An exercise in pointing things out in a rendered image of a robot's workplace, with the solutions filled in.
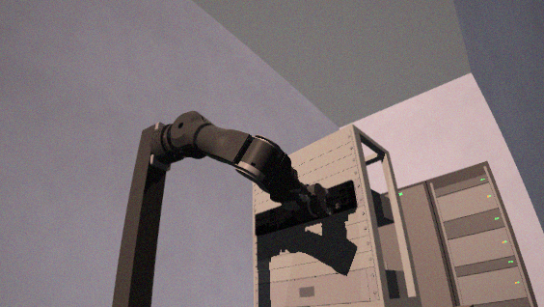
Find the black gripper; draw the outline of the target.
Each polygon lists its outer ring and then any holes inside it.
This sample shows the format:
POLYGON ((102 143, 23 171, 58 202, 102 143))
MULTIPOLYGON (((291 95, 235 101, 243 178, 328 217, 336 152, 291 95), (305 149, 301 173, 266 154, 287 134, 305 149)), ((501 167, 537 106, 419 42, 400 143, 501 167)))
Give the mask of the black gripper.
POLYGON ((333 204, 330 191, 322 187, 320 183, 305 184, 305 186, 309 190, 310 200, 306 205, 300 206, 299 210, 292 211, 297 221, 304 222, 317 217, 321 219, 333 215, 336 210, 340 209, 340 204, 333 204))

